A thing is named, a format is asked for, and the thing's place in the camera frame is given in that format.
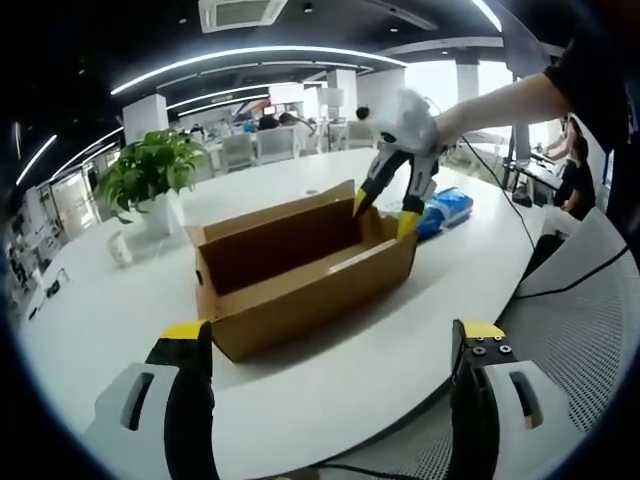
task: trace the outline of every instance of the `person's arm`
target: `person's arm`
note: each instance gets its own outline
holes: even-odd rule
[[[626,141],[628,134],[625,86],[613,53],[605,40],[579,30],[560,61],[544,73],[463,102],[436,117],[440,143],[451,145],[472,130],[542,122],[572,112],[603,149],[610,151]]]
[[[536,74],[481,97],[459,103],[435,118],[441,145],[489,127],[538,123],[561,117],[571,104],[545,74]]]
[[[305,119],[303,118],[298,118],[299,122],[302,122],[303,124],[305,124],[307,127],[309,127],[309,130],[311,130],[311,133],[309,134],[309,137],[313,137],[313,135],[316,133],[316,129],[313,127],[313,125],[311,125],[309,122],[307,122]]]
[[[553,160],[555,162],[569,155],[575,139],[576,139],[575,132],[573,131],[573,129],[569,130],[569,134],[567,135],[567,139],[565,140],[564,145],[562,145],[562,148],[558,150],[556,153],[554,153],[553,155],[549,155],[549,160]]]
[[[562,145],[562,142],[564,142],[564,137],[562,135],[560,135],[557,139],[555,139],[553,142],[551,142],[549,145],[547,145],[545,148],[543,148],[542,151],[548,153],[551,150],[555,150],[560,145]]]
[[[573,192],[571,192],[571,196],[569,197],[569,200],[567,200],[566,205],[562,207],[562,209],[567,213],[571,213],[571,211],[578,204],[579,200],[580,200],[580,192],[574,189]]]

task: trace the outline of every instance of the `air conditioner vent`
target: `air conditioner vent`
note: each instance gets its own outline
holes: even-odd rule
[[[203,33],[273,25],[288,0],[200,0]]]

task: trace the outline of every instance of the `cardboard box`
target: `cardboard box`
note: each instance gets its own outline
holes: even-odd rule
[[[354,219],[353,181],[206,227],[196,246],[198,314],[239,361],[375,299],[409,275],[416,236],[375,208]]]

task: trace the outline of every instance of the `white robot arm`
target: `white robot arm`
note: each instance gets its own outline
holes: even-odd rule
[[[383,145],[373,160],[354,203],[354,216],[369,208],[406,161],[411,164],[411,180],[400,213],[397,238],[411,233],[420,221],[425,203],[436,188],[440,152],[438,130],[429,113],[429,104],[413,90],[403,88],[383,102],[366,119]]]

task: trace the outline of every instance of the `desk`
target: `desk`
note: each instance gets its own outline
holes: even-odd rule
[[[554,191],[558,191],[560,185],[562,185],[562,179],[544,165],[538,165],[537,163],[530,162],[526,166],[522,167],[514,162],[512,163],[512,166],[516,172],[533,178]]]
[[[185,223],[223,220],[351,178],[359,183],[374,155],[315,155],[200,183],[181,195]],[[408,179],[405,166],[377,205],[402,198]],[[214,348],[212,435],[221,478],[294,470],[367,440],[447,380],[453,319],[497,320],[532,253],[520,219],[498,187],[447,168],[436,180],[439,189],[456,185],[471,195],[474,212],[418,248],[411,276],[392,295],[246,364]],[[521,212],[535,241],[542,210]],[[196,318],[194,252],[184,234],[118,270],[105,242],[119,228],[109,221],[63,248],[48,272],[64,266],[71,281],[20,334],[35,378],[77,433],[93,419],[98,394],[143,361],[163,329]],[[131,228],[137,234],[137,224]]]

